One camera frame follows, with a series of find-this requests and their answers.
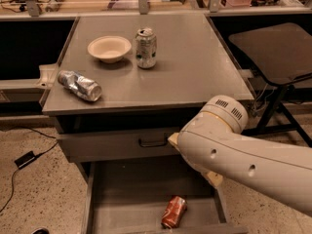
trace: power adapter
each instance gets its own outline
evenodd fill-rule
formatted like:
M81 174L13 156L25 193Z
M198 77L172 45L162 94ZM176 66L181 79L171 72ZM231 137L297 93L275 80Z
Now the power adapter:
M24 155L22 155L20 158L18 158L15 163L17 164L19 169L23 169L24 167L28 166L32 162L34 162L37 159L33 151L27 152Z

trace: power cord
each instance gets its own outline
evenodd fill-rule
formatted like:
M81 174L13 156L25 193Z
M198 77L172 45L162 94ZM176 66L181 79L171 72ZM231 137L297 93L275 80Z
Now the power cord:
M8 130L0 130L1 132L8 132L10 130L13 130L13 129L16 129L16 128L23 128L23 129L28 129L28 130L31 130L39 135L42 135L44 137L48 137L48 138L53 138L53 139L56 139L56 137L54 136L48 136L38 130L35 130L35 129L31 129L31 128L27 128L27 127L21 127L21 126L15 126L15 127L12 127L11 129L8 129ZM6 207L8 206L8 204L10 203L10 201L12 200L13 198L13 195L14 195L14 178L16 176L16 174L18 173L19 170L23 169L24 167L26 167L27 165L31 164L33 161L35 161L36 159L40 158L42 155L48 153L49 151L51 151L53 148L55 148L56 146L58 145L58 143L54 143L48 150L46 151L43 151L37 155L34 155L33 152L28 152L26 153L25 155L21 156L19 159L17 159L15 162L18 166L18 168L13 172L12 174L12 177L11 177L11 186L12 186L12 191L11 191L11 195L10 195L10 198L8 199L8 201L5 203L5 205L2 207L2 209L0 210L0 214L6 209Z

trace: drawer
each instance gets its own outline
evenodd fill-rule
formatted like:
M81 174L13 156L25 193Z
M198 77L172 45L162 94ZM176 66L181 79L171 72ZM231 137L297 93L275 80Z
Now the drawer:
M172 195L187 211L178 228L163 229ZM92 163L86 202L82 234L248 233L227 222L221 191L178 155Z
M176 155L167 138L178 131L159 128L59 135L58 144L70 162Z

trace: red soda can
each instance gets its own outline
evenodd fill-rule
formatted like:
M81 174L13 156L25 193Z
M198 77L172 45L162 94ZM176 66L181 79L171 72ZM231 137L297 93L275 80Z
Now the red soda can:
M164 228L178 228L179 222L186 211L186 201L178 196L173 196L163 214L162 225Z

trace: concrete floor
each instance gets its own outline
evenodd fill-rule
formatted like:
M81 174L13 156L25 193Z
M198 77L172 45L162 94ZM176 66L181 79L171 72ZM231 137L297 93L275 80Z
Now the concrete floor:
M297 120L312 133L311 105L294 107ZM0 129L23 125L55 136L49 120L1 120ZM304 145L296 133L265 136L274 141ZM49 149L56 141L29 129L0 132L0 209L12 191L11 177L17 169L14 161L33 150L35 154ZM59 146L18 171L14 179L12 201L0 213L0 234L30 234L46 227L52 234L78 234L81 230L87 184L74 164L65 159ZM271 200L244 185L225 179L222 190L226 209L234 225L247 226L251 234L308 234L312 217Z

